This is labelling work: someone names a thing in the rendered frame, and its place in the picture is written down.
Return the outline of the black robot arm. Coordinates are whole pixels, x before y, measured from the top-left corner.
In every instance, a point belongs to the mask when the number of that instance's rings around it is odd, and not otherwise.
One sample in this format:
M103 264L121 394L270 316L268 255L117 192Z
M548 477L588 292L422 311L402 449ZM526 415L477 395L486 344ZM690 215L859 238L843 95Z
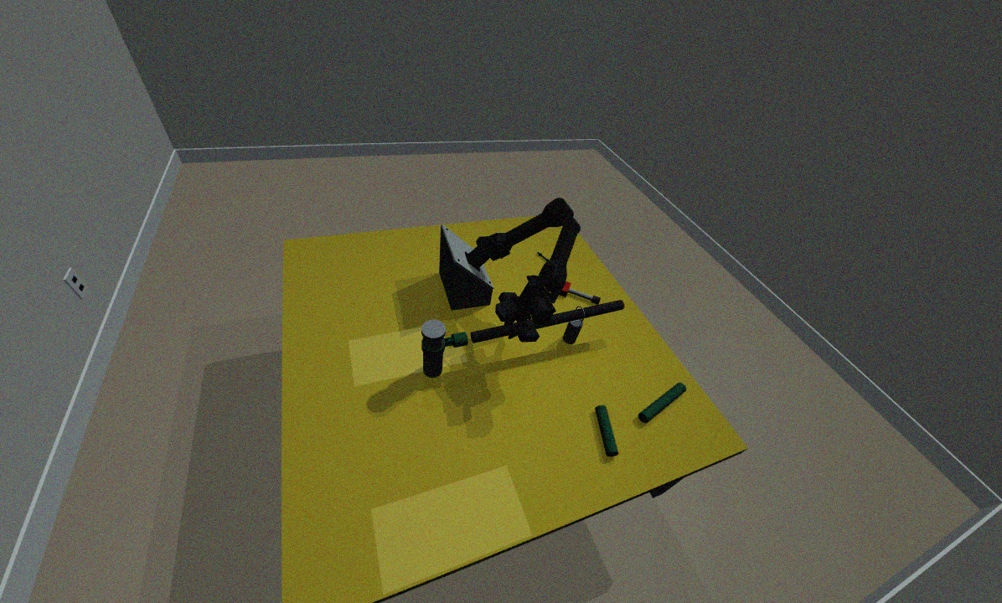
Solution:
M550 323L552 313L557 312L552 304L557 302L557 297L566 284L566 265L569 262L571 248L575 243L577 234L581 226L573 217L574 211L564 198L556 198L547 204L539 216L518 225L517 228L506 233L496 233L490 236L482 236L477 239L477 248L470 253L464 251L467 262L475 270L479 271L479 266L484 265L490 259L494 262L503 259L506 255L511 255L512 245L529 238L532 235L546 228L563 228L555 245L550 262L546 262L538 276L527 276L528 283L525 285L520 298L528 305L533 323L545 325ZM547 291L546 289L549 291ZM550 293L551 292L551 293ZM521 306L516 304L515 296L509 302L496 304L496 314L501 322L513 323L516 317L520 317Z

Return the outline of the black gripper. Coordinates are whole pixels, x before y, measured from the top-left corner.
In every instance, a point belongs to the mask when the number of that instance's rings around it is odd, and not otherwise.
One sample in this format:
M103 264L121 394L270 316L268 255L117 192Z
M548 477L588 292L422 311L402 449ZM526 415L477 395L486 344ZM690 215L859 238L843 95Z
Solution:
M520 296L516 295L515 291L504 291L504 293L501 293L498 297L498 302L509 302L509 299L513 296L516 298L516 304L520 304L521 306L521 314L520 317L516 317L518 325L512 326L513 331L509 334L509 339L518 336L518 339L523 341L523 343L525 343L525 341L538 341L540 335L538 334L538 331L536 331L535 326L531 326L530 323L525 321L532 319L529 307L524 304Z

